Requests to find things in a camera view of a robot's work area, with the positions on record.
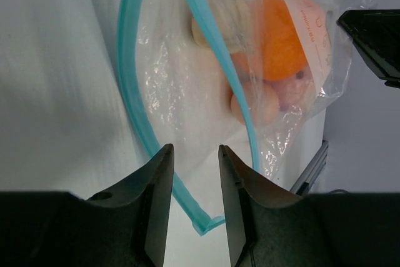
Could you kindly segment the aluminium mounting rail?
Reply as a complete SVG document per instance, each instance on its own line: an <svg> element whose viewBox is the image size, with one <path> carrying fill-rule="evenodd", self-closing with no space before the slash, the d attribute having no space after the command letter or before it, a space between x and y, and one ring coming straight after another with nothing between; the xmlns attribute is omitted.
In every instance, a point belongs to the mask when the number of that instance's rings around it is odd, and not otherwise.
<svg viewBox="0 0 400 267"><path fill-rule="evenodd" d="M321 147L293 184L290 192L298 196L305 196L310 192L313 184L326 165L328 147L329 143L326 140L323 140Z"/></svg>

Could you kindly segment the zip top bag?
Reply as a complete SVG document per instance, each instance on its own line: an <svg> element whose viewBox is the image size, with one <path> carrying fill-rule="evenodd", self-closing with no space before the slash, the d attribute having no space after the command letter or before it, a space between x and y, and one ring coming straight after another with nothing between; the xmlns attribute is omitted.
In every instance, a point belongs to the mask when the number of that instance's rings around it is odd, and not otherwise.
<svg viewBox="0 0 400 267"><path fill-rule="evenodd" d="M351 40L337 25L348 10L379 0L284 0L315 91L255 127L243 86L271 85L237 69L207 0L121 0L117 73L135 135L149 157L175 148L172 194L199 235L224 223L217 151L228 144L273 179L304 123L339 98L348 83Z"/></svg>

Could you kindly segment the peach fake egg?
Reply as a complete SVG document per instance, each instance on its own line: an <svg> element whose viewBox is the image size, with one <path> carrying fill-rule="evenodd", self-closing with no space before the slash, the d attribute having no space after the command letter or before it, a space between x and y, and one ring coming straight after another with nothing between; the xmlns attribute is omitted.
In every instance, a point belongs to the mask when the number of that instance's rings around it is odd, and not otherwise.
<svg viewBox="0 0 400 267"><path fill-rule="evenodd" d="M280 103L277 92L269 84L255 87L245 84L243 90L249 106L249 112L255 127L268 126L279 115Z"/></svg>

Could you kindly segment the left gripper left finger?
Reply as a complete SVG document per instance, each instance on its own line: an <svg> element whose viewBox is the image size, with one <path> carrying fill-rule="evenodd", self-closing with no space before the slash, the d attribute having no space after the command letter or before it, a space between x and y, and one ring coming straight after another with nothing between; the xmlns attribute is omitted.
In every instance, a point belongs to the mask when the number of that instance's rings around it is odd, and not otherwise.
<svg viewBox="0 0 400 267"><path fill-rule="evenodd" d="M61 191L1 193L2 266L162 266L174 148L81 199Z"/></svg>

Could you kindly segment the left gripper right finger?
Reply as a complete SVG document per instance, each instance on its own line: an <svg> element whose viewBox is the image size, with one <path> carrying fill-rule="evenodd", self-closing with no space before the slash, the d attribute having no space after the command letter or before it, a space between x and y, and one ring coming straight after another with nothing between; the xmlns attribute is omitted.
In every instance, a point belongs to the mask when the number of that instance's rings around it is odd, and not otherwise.
<svg viewBox="0 0 400 267"><path fill-rule="evenodd" d="M232 266L398 266L399 195L299 196L225 145L219 169Z"/></svg>

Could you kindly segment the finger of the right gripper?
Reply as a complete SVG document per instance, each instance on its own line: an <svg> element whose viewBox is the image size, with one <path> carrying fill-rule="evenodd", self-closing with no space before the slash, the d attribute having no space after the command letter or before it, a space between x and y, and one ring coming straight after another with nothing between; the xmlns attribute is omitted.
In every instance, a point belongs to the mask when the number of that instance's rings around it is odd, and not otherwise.
<svg viewBox="0 0 400 267"><path fill-rule="evenodd" d="M352 39L367 67L385 85L399 87L399 10L348 10L337 25Z"/></svg>

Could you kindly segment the orange fake fruit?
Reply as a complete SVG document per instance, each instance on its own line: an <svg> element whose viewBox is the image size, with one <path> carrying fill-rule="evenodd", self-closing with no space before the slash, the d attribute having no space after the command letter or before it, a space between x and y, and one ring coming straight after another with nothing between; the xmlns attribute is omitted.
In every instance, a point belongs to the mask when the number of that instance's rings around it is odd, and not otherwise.
<svg viewBox="0 0 400 267"><path fill-rule="evenodd" d="M252 0L250 8L250 45L231 55L235 67L266 81L282 81L302 71L308 62L284 0Z"/></svg>

